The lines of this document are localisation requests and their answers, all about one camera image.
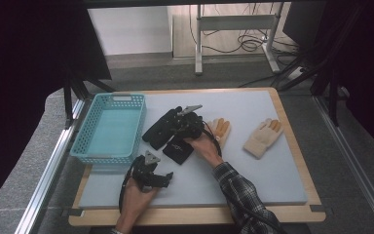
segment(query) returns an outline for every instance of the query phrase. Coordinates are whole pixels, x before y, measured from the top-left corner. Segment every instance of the black pouch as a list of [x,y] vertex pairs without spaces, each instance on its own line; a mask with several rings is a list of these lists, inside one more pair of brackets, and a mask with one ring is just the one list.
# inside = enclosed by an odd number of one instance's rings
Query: black pouch
[[193,146],[176,136],[163,149],[163,153],[179,165],[183,164],[193,151]]

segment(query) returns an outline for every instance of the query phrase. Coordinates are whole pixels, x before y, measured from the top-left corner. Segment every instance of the glove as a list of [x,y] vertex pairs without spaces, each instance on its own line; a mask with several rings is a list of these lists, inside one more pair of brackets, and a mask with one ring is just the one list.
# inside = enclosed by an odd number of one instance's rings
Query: glove
[[245,142],[244,149],[260,159],[282,132],[281,122],[268,118],[254,130]]
[[207,123],[214,134],[220,148],[223,149],[226,144],[227,136],[231,130],[231,124],[229,121],[224,121],[223,118],[214,119],[212,122]]

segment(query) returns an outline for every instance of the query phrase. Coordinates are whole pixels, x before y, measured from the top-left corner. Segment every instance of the gray carpet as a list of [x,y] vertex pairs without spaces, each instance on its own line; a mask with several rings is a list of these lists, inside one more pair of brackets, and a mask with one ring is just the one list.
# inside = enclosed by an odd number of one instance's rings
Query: gray carpet
[[[204,75],[200,77],[194,75],[191,62],[184,63],[143,67],[133,64],[129,68],[111,68],[113,80],[105,83],[120,91],[236,88],[271,75],[263,59],[252,62],[208,62],[204,65]],[[310,96],[311,82],[308,80],[280,93],[318,195],[322,203],[333,212],[326,221],[309,223],[308,226],[312,233],[317,234],[374,233],[373,211]],[[267,87],[271,83],[272,79],[268,79],[248,87]],[[88,84],[88,88],[92,93],[102,92],[91,84]],[[374,183],[374,140],[357,123],[343,101],[339,102],[338,111],[341,129]],[[63,92],[58,91],[47,99],[46,112],[39,127],[0,191],[0,233],[14,233],[17,228],[63,129],[63,120]],[[33,233],[105,233],[105,228],[72,227],[67,217],[61,215],[64,208],[72,205],[84,167],[74,158],[65,157],[61,168]],[[214,233],[226,233],[227,230]],[[178,229],[172,233],[185,231]]]

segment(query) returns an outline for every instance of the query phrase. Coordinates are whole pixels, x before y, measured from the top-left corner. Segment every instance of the basket handle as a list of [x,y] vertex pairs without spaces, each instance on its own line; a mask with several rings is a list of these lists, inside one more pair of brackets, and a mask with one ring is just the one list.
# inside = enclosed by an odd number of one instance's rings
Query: basket handle
[[132,100],[131,94],[114,92],[111,94],[113,100]]

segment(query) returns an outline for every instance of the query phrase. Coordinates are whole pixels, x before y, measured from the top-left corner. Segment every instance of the white wall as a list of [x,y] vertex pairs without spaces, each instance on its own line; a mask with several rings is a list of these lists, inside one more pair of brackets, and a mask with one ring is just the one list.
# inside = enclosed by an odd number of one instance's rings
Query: white wall
[[106,56],[171,52],[168,7],[89,9]]

